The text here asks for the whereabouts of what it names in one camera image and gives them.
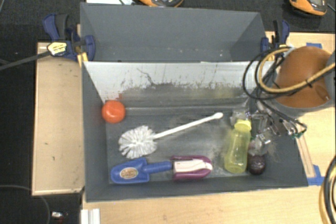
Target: yellow label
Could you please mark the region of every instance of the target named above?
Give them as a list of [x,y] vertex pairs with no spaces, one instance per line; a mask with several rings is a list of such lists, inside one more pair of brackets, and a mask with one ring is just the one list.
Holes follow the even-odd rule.
[[123,179],[133,179],[138,175],[138,170],[133,167],[127,167],[121,170],[120,177]]
[[67,44],[65,42],[53,42],[48,46],[48,50],[52,55],[67,51]]

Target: blue plastic scoop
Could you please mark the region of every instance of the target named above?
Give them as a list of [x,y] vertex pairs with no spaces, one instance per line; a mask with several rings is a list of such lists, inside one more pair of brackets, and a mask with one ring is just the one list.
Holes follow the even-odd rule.
[[146,158],[138,158],[112,168],[111,179],[117,184],[148,182],[150,174],[171,170],[172,162],[147,164]]

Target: brown round object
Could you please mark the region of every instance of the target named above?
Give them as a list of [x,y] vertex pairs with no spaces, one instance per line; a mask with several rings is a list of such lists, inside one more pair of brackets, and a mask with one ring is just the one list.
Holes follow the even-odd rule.
[[[293,50],[281,65],[276,84],[286,88],[306,81],[326,67],[330,53],[317,47],[300,47]],[[314,108],[330,100],[324,78],[299,92],[277,98],[277,101],[291,108]]]
[[265,156],[248,154],[247,170],[253,175],[261,175],[266,167]]

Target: blue clamp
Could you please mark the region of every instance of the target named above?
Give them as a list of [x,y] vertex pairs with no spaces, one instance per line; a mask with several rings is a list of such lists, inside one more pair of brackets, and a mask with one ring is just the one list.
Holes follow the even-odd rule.
[[270,43],[267,37],[263,37],[261,39],[260,52],[266,53],[269,49],[277,49],[281,44],[286,44],[290,33],[289,24],[285,20],[282,20],[281,25],[279,25],[278,21],[274,20],[273,25],[275,35],[272,36],[272,42]]
[[54,57],[64,57],[73,61],[77,61],[77,55],[85,51],[88,60],[93,61],[96,44],[92,35],[87,35],[81,40],[76,32],[75,27],[67,27],[68,15],[54,13],[47,15],[42,23],[44,31],[50,36],[52,43],[49,45],[53,48],[51,53]]

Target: yellow bottle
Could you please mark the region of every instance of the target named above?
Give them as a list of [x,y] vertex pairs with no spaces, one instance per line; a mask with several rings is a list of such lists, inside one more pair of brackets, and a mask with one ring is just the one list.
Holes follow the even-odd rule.
[[246,170],[250,131],[250,121],[237,120],[235,128],[230,133],[230,146],[224,156],[224,168],[230,173],[239,174]]

